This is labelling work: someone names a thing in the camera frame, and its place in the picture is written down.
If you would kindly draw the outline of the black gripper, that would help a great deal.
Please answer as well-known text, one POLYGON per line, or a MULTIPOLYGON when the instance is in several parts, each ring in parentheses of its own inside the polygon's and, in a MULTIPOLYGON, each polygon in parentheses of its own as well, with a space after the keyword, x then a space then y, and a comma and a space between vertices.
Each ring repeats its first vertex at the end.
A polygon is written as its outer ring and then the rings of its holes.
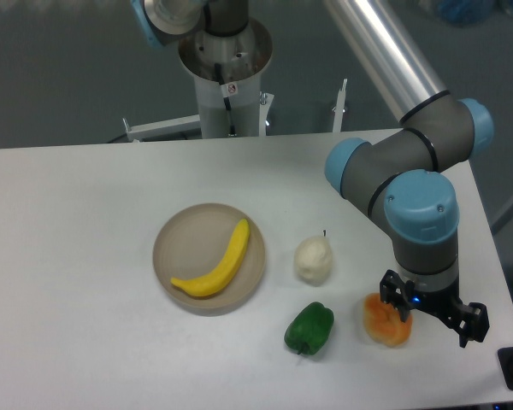
POLYGON ((459 279, 443 290, 417 290, 411 280, 404 281, 393 270, 387 270, 380 281, 380 301, 390 304, 406 323, 411 310, 419 310, 442 319, 442 322, 458 334, 459 346, 465 349, 468 342, 482 343, 489 331, 487 307, 480 302, 469 305, 459 298, 459 279))

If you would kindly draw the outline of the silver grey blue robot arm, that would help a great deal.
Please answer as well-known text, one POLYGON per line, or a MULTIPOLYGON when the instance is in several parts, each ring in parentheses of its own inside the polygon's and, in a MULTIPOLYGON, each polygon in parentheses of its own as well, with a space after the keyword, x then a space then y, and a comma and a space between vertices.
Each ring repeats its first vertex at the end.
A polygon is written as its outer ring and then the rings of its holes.
MULTIPOLYGON (((206 138, 256 136, 259 96, 246 82, 268 65, 268 31, 245 1, 135 1, 153 44, 179 45, 185 69, 209 90, 198 97, 206 138)), ((465 346, 489 329, 485 305, 459 296, 456 193, 445 171, 491 141, 493 122, 472 99, 451 96, 384 1, 328 1, 327 11, 397 119, 379 143, 348 138, 326 159, 329 184, 392 240, 397 271, 380 299, 401 319, 419 310, 439 319, 465 346)))

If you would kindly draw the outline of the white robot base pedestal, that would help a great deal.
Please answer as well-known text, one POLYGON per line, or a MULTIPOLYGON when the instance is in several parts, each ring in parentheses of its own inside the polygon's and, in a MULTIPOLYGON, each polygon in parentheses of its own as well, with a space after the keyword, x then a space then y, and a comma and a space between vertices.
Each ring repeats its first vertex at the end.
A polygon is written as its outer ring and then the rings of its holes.
POLYGON ((200 31, 180 41, 180 61, 195 85, 202 138, 261 134, 261 77, 272 53, 268 30, 252 18, 231 37, 200 31))

